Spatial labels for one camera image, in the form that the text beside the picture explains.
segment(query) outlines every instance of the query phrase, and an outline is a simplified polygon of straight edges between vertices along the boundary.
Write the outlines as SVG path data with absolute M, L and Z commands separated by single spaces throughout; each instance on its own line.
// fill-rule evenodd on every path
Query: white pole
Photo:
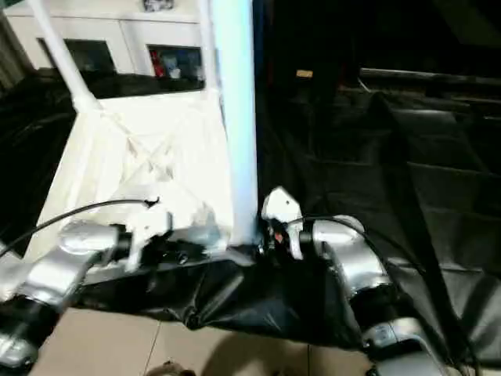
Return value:
M 213 0 L 212 16 L 232 180 L 230 243 L 249 244 L 258 213 L 252 1 Z
M 70 51 L 63 39 L 59 36 L 43 0 L 27 0 L 33 10 L 34 17 L 37 19 L 43 32 L 45 43 L 49 48 L 52 58 L 56 62 L 59 72 L 64 78 L 68 89 L 71 92 L 73 106 L 77 112 L 90 109 L 100 109 L 101 106 L 93 94 L 88 90 L 78 68 L 71 57 Z
M 214 32 L 212 31 L 211 0 L 198 0 L 200 36 L 202 40 L 202 65 L 204 66 L 205 88 L 216 89 L 216 63 Z

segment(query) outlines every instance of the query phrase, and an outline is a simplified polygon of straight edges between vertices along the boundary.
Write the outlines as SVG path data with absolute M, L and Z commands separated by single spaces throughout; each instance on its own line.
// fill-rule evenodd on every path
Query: red object on shelf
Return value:
M 158 59 L 158 52 L 150 50 L 151 62 L 153 63 L 153 70 L 155 71 L 155 76 L 165 77 L 165 69 L 162 63 Z

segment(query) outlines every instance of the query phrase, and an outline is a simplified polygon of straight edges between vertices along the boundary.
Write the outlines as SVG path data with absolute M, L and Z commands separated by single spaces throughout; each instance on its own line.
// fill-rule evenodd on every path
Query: white cabinet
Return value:
M 9 17 L 16 36 L 34 68 L 50 68 L 52 62 L 43 48 L 43 35 L 33 17 Z M 133 73 L 131 57 L 118 20 L 53 18 L 54 26 L 66 40 L 105 42 L 117 73 Z
M 91 55 L 96 59 L 110 60 L 112 69 L 124 74 L 168 76 L 171 67 L 158 65 L 165 62 L 172 65 L 169 62 L 176 61 L 179 54 L 189 55 L 188 58 L 179 58 L 184 60 L 180 63 L 184 67 L 187 66 L 186 60 L 200 61 L 201 36 L 196 0 L 175 0 L 173 9 L 157 13 L 144 12 L 140 0 L 45 0 L 45 4 L 57 31 L 67 42 L 81 69 L 99 70 L 100 66 L 106 65 L 102 62 L 94 67 Z M 37 69 L 52 67 L 41 30 L 26 1 L 4 9 L 4 13 L 33 66 Z M 152 57 L 162 53 L 163 58 L 160 56 L 156 62 L 152 61 Z M 185 69 L 191 75 L 195 70 Z M 203 72 L 201 77 L 208 74 L 214 72 Z
M 154 75 L 149 46 L 200 47 L 200 29 L 194 23 L 121 21 L 135 72 Z

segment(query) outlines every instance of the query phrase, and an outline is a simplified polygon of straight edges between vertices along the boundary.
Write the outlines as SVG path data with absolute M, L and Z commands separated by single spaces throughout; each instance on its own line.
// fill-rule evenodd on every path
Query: black fabric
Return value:
M 166 90 L 153 78 L 87 79 L 100 97 Z M 74 113 L 62 82 L 40 77 L 2 100 L 0 111 L 6 114 L 2 152 L 13 165 L 4 160 L 3 171 L 19 168 L 17 180 L 4 184 L 2 195 L 10 211 L 2 216 L 1 228 L 10 226 L 14 237 L 36 220 Z M 312 105 L 299 95 L 259 93 L 257 112 L 260 202 L 281 185 L 306 215 L 358 218 L 392 264 L 391 275 L 413 298 L 434 341 L 451 342 L 457 328 L 447 326 L 447 312 L 436 298 L 443 296 L 440 286 L 431 286 L 430 293 L 427 283 L 433 283 L 378 234 L 400 244 L 434 280 L 443 276 L 482 364 L 501 367 L 499 108 L 357 92 L 339 92 L 333 103 Z M 26 139 L 7 138 L 23 127 L 36 132 Z M 61 140 L 40 146 L 39 132 L 49 131 Z M 30 155 L 31 162 L 18 163 L 12 157 L 17 150 Z M 31 217 L 26 208 L 32 208 Z M 280 267 L 264 262 L 246 269 L 220 262 L 87 287 L 78 305 L 179 320 L 191 328 L 211 325 L 357 348 L 359 337 L 337 289 L 325 266 L 314 262 Z

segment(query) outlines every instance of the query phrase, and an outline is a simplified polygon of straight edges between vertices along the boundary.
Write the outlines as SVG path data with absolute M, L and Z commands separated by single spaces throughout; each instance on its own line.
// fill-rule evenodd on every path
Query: cabinet door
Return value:
M 37 21 L 33 17 L 10 16 L 9 22 L 34 67 L 36 69 L 53 67 L 44 43 L 40 42 L 43 41 L 43 34 Z M 117 20 L 53 17 L 52 22 L 59 35 L 67 40 L 70 51 L 73 49 L 71 52 L 75 57 L 81 56 L 86 49 L 92 49 L 92 41 L 98 42 L 95 43 L 95 55 L 105 56 L 106 53 L 103 52 L 105 43 L 105 50 L 109 52 L 114 70 L 117 73 L 134 73 L 134 65 Z
M 200 29 L 196 23 L 120 21 L 120 25 L 138 74 L 155 75 L 151 46 L 200 47 Z

